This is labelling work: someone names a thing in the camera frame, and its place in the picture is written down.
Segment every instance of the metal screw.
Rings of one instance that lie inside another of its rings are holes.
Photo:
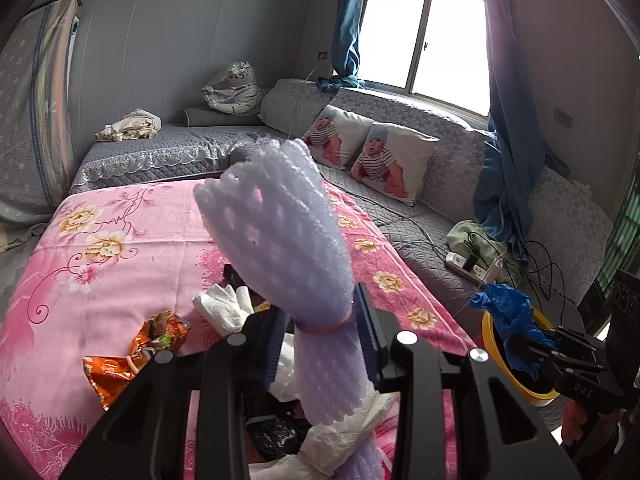
[[[418,342],[418,336],[410,330],[402,330],[396,334],[396,339],[403,345],[415,345]]]
[[[246,336],[241,332],[236,332],[227,336],[226,342],[231,346],[242,346],[246,343]]]
[[[484,363],[489,360],[489,354],[481,348],[472,348],[469,351],[469,357],[478,363]]]
[[[171,359],[173,358],[174,358],[174,353],[171,352],[171,350],[161,350],[154,357],[154,359],[156,360],[156,363],[158,363],[159,365],[165,365],[167,363],[170,363]]]

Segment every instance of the power strip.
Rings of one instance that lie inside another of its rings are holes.
[[[482,267],[474,265],[474,268],[471,269],[471,272],[467,272],[462,266],[465,264],[466,260],[457,253],[449,253],[447,254],[447,258],[444,261],[444,264],[449,267],[449,269],[453,270],[453,272],[459,274],[466,280],[471,283],[475,283],[476,285],[480,285],[484,277],[486,276],[486,270]]]

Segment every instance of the bright window light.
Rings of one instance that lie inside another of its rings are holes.
[[[432,0],[413,92],[489,112],[482,0]]]
[[[368,0],[358,77],[404,88],[424,0]]]
[[[611,323],[607,323],[607,325],[600,330],[600,333],[596,336],[598,339],[600,339],[600,341],[604,341],[607,338],[607,334],[609,333],[609,325],[611,325]]]
[[[562,444],[562,435],[560,435],[561,431],[562,431],[562,426],[560,426],[559,428],[556,428],[551,432],[551,435],[553,436],[553,438],[556,440],[558,444]]]

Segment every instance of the human hand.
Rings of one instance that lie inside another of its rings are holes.
[[[587,423],[589,415],[575,400],[570,400],[562,409],[562,443],[570,446],[582,438],[582,427]]]
[[[624,410],[617,409],[609,414],[599,413],[598,416],[607,423],[605,426],[606,431],[608,431],[609,438],[616,429],[616,425],[619,423],[620,418],[622,418],[622,414]],[[560,432],[562,436],[562,444],[565,446],[570,446],[574,442],[580,440],[584,432],[582,427],[587,423],[589,419],[589,415],[587,411],[578,404],[575,400],[571,400],[563,409],[562,409],[562,430]]]

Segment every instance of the gray pillow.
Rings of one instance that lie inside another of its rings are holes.
[[[286,136],[302,137],[333,97],[313,81],[280,79],[262,100],[259,117]]]
[[[262,126],[264,123],[256,115],[238,116],[224,114],[208,106],[190,106],[182,110],[182,124],[185,126]]]

